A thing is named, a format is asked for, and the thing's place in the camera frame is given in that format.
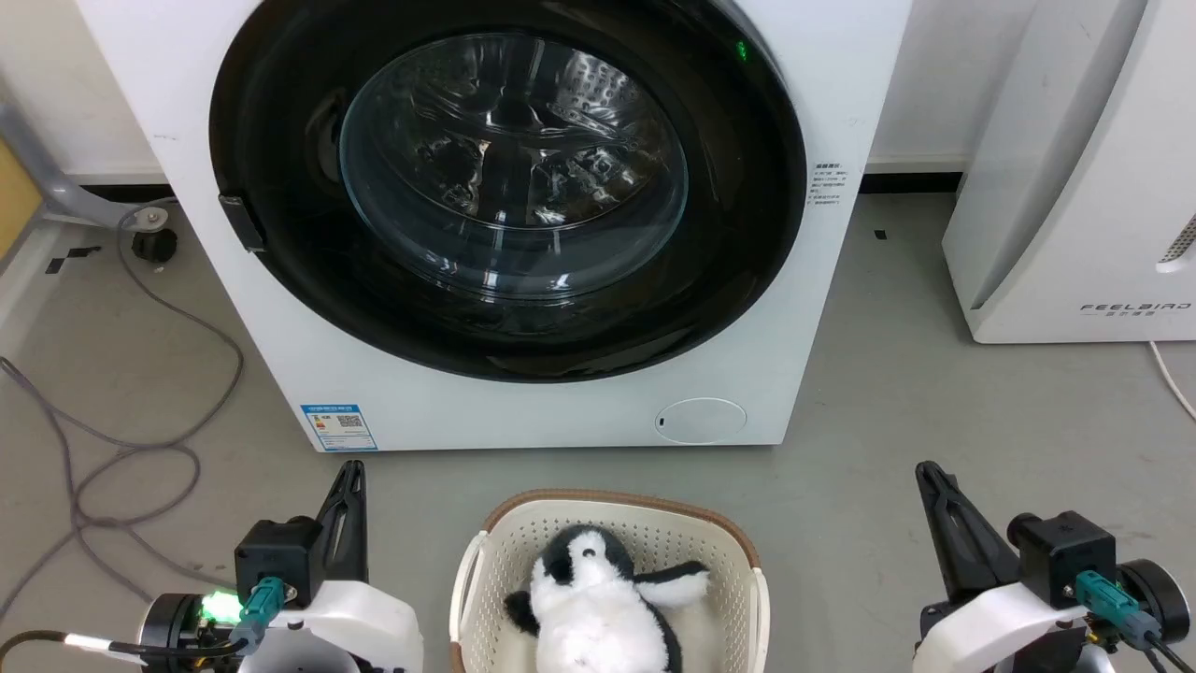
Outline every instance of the white appliance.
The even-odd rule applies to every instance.
[[[1196,2],[1041,2],[942,247],[981,343],[1196,339]]]
[[[318,451],[776,445],[909,0],[79,0]]]

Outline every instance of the front-load washing machine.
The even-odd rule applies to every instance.
[[[78,0],[319,451],[777,445],[910,0]]]

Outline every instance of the basket handle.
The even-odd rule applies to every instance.
[[[768,598],[768,580],[759,568],[756,574],[756,651],[752,653],[752,673],[764,673],[764,661],[768,659],[768,637],[773,625],[771,604]]]
[[[482,552],[482,543],[486,542],[487,536],[489,533],[486,531],[474,536],[469,546],[465,547],[465,556],[460,558],[460,565],[457,567],[457,579],[452,583],[452,604],[448,607],[448,641],[453,643],[460,642],[460,619],[465,616],[465,598],[469,595],[466,585],[474,574],[474,567],[477,564],[477,557]]]

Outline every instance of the washing machine door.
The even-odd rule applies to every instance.
[[[797,117],[706,0],[267,0],[220,69],[221,200],[327,319],[468,377],[684,353],[788,256]]]

